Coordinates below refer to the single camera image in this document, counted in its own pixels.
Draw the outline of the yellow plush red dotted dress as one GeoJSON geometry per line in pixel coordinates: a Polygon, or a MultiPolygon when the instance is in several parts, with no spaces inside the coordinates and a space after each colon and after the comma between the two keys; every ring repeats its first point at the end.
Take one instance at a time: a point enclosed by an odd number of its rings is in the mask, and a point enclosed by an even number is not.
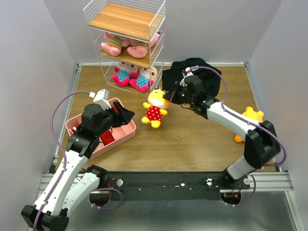
{"type": "Polygon", "coordinates": [[[168,114],[167,108],[170,106],[170,102],[163,97],[166,92],[161,90],[160,87],[156,87],[147,98],[147,102],[142,105],[147,109],[146,114],[142,117],[141,122],[143,124],[151,124],[153,128],[159,128],[162,122],[162,116],[168,114]]]}

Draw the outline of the white panda plush yellow glasses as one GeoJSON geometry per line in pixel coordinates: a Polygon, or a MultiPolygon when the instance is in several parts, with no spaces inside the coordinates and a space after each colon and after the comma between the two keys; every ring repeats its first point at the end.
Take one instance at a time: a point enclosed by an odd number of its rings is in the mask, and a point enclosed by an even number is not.
{"type": "Polygon", "coordinates": [[[129,83],[134,89],[147,92],[157,76],[158,71],[154,66],[150,68],[140,67],[138,73],[133,73],[133,78],[129,83]]]}

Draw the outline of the white panda plush blue dress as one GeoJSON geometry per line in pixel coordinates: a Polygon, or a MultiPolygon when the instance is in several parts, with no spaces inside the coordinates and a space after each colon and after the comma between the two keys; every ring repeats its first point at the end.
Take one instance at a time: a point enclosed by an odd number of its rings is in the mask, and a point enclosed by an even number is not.
{"type": "Polygon", "coordinates": [[[138,69],[139,67],[135,64],[120,61],[114,68],[115,74],[112,74],[112,80],[117,86],[126,87],[133,78],[133,73],[137,73],[138,69]]]}

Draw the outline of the pink frog plush striped shirt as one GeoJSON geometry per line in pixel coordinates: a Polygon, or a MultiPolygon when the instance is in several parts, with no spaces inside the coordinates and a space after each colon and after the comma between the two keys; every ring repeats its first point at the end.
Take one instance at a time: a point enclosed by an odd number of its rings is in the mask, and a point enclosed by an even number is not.
{"type": "Polygon", "coordinates": [[[118,56],[122,52],[122,48],[130,45],[128,37],[120,36],[104,32],[105,42],[101,43],[102,49],[111,56],[118,56]]]}

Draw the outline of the orange plush red dotted dress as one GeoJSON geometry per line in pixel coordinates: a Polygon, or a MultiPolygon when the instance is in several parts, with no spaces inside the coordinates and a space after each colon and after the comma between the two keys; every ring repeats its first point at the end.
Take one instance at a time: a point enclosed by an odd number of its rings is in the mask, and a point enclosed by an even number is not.
{"type": "Polygon", "coordinates": [[[246,107],[246,110],[242,113],[243,116],[263,122],[264,113],[262,111],[254,111],[251,106],[246,107]]]}

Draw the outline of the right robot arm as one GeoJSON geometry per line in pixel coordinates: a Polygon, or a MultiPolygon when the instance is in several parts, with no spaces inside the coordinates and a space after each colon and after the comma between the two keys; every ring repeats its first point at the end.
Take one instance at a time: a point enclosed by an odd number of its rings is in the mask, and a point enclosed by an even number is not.
{"type": "Polygon", "coordinates": [[[174,104],[189,105],[196,114],[223,125],[243,139],[243,156],[227,167],[217,180],[224,188],[233,188],[240,178],[262,168],[281,151],[271,122],[249,119],[206,95],[203,83],[196,75],[187,76],[183,83],[177,81],[163,97],[174,104]]]}

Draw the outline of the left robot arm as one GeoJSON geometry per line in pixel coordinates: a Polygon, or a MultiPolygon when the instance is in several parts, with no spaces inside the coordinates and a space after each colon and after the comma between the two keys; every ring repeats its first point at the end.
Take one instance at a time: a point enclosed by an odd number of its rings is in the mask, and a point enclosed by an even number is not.
{"type": "Polygon", "coordinates": [[[61,164],[42,195],[33,205],[25,205],[21,215],[35,231],[64,231],[70,215],[93,190],[107,183],[106,170],[92,166],[73,185],[76,176],[99,146],[99,138],[110,128],[129,124],[135,113],[119,101],[112,105],[99,100],[85,106],[76,132],[70,136],[61,164]]]}

